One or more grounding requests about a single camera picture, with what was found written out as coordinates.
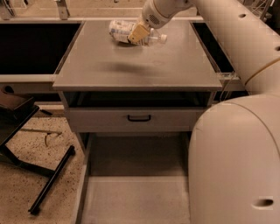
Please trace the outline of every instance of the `black metal stand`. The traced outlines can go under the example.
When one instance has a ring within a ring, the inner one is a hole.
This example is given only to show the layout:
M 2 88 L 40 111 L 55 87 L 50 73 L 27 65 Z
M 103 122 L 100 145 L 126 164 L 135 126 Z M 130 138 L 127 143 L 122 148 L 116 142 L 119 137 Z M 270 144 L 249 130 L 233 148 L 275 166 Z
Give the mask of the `black metal stand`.
M 34 106 L 30 113 L 27 114 L 21 121 L 13 121 L 0 115 L 0 162 L 6 163 L 8 165 L 14 165 L 18 168 L 25 169 L 29 172 L 35 172 L 39 175 L 49 178 L 45 184 L 43 190 L 35 200 L 33 206 L 28 211 L 35 215 L 39 213 L 39 206 L 42 203 L 43 199 L 51 189 L 55 179 L 60 175 L 60 171 L 63 169 L 67 160 L 71 155 L 75 154 L 74 147 L 71 145 L 67 150 L 65 156 L 61 159 L 59 165 L 54 170 L 47 169 L 45 167 L 29 164 L 20 159 L 18 159 L 6 146 L 10 139 L 24 126 L 24 124 L 32 118 L 32 116 L 39 110 L 38 106 Z
M 67 162 L 67 160 L 69 159 L 69 157 L 74 154 L 75 154 L 75 150 L 74 150 L 74 147 L 71 145 L 70 148 L 67 150 L 66 154 L 64 155 L 64 157 L 61 159 L 59 165 L 56 167 L 54 174 L 46 182 L 44 188 L 42 189 L 41 193 L 39 194 L 39 196 L 33 203 L 32 207 L 28 210 L 28 212 L 30 212 L 33 215 L 36 215 L 39 213 L 40 204 L 42 203 L 43 199 L 45 198 L 45 196 L 51 189 L 55 179 L 60 175 L 60 172 L 61 172 L 63 166 L 65 165 L 65 163 Z

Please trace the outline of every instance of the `metal leg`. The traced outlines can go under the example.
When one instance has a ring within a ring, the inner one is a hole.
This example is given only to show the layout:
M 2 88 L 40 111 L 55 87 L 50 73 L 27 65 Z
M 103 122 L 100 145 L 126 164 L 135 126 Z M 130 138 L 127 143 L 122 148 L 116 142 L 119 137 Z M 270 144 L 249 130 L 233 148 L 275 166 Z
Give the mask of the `metal leg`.
M 61 159 L 59 165 L 55 169 L 54 174 L 47 181 L 47 183 L 45 184 L 43 190 L 41 191 L 41 193 L 39 194 L 39 196 L 35 200 L 35 202 L 32 205 L 32 207 L 28 210 L 28 212 L 30 212 L 33 215 L 36 215 L 36 214 L 39 213 L 39 206 L 40 206 L 40 204 L 42 203 L 43 199 L 45 198 L 45 196 L 47 195 L 47 193 L 51 189 L 55 179 L 60 175 L 60 171 L 64 167 L 64 165 L 67 162 L 67 160 L 69 159 L 69 157 L 71 155 L 74 155 L 74 154 L 75 154 L 74 147 L 71 145 L 70 148 L 67 150 L 66 154 L 64 155 L 64 157 Z
M 47 169 L 45 167 L 35 165 L 35 164 L 29 164 L 26 163 L 20 159 L 18 159 L 7 146 L 3 145 L 0 147 L 0 162 L 9 164 L 9 165 L 15 165 L 16 167 L 25 169 L 30 172 L 35 172 L 39 175 L 45 176 L 45 177 L 51 177 L 54 174 L 53 170 Z

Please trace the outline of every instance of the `cabinet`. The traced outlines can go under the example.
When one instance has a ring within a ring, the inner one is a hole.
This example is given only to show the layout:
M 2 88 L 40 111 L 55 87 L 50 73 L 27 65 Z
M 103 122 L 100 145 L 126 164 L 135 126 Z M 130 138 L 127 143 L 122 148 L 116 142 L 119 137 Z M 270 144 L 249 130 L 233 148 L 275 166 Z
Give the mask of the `cabinet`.
M 187 221 L 178 133 L 193 129 L 221 83 L 187 20 L 171 21 L 160 30 L 167 43 L 152 47 L 115 42 L 109 22 L 85 22 L 53 84 L 85 149 L 73 222 L 174 221 L 170 199 Z M 157 211 L 141 212 L 147 203 Z
M 189 21 L 171 21 L 159 30 L 166 44 L 151 47 L 115 42 L 109 22 L 85 22 L 53 85 L 80 142 L 92 132 L 191 131 L 221 84 Z

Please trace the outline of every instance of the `black panel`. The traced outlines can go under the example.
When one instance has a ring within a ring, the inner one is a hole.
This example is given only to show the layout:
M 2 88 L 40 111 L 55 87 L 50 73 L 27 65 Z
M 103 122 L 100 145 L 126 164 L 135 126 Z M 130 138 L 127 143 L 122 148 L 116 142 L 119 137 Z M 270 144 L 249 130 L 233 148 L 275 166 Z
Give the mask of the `black panel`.
M 70 107 L 206 107 L 210 92 L 65 92 Z
M 54 74 L 81 24 L 0 24 L 0 74 Z
M 199 34 L 200 39 L 205 45 L 206 49 L 211 54 L 212 58 L 218 65 L 222 73 L 232 73 L 234 71 L 227 56 L 221 50 L 221 47 L 217 43 L 213 34 L 210 32 L 209 28 L 205 23 L 193 23 L 196 32 Z

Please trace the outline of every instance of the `speckled floor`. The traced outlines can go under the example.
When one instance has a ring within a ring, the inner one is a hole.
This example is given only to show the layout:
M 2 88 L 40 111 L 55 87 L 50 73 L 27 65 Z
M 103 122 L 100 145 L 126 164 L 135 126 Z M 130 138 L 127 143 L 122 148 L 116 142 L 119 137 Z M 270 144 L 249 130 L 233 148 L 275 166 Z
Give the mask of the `speckled floor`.
M 41 204 L 38 216 L 30 215 L 28 209 L 47 178 L 0 164 L 0 224 L 68 224 L 74 209 L 84 157 L 78 140 L 69 129 L 65 117 L 33 117 L 24 128 L 57 130 L 62 131 L 62 134 L 51 134 L 45 143 L 45 133 L 19 131 L 7 144 L 19 159 L 54 170 L 71 144 L 76 154 L 68 159 Z

